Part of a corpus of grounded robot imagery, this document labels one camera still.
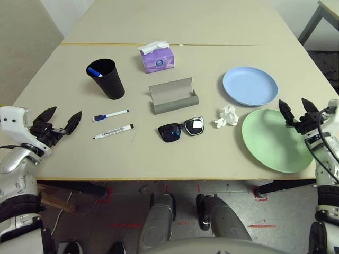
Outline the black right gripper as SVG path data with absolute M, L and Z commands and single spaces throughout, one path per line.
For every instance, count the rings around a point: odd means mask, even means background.
M 317 128 L 317 119 L 318 119 L 318 109 L 317 107 L 309 100 L 302 98 L 301 99 L 303 107 L 305 109 L 304 116 L 300 117 L 300 121 L 296 122 L 294 115 L 291 113 L 291 108 L 286 102 L 279 99 L 278 107 L 280 113 L 285 119 L 286 126 L 294 128 L 301 135 L 313 131 Z

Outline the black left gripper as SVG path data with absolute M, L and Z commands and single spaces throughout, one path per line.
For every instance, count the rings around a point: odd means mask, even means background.
M 54 128 L 48 121 L 53 117 L 56 109 L 57 107 L 54 106 L 44 110 L 33 120 L 33 126 L 30 128 L 30 133 L 50 148 L 55 146 L 63 135 L 71 135 L 82 118 L 82 111 L 79 111 L 68 120 L 65 129 Z

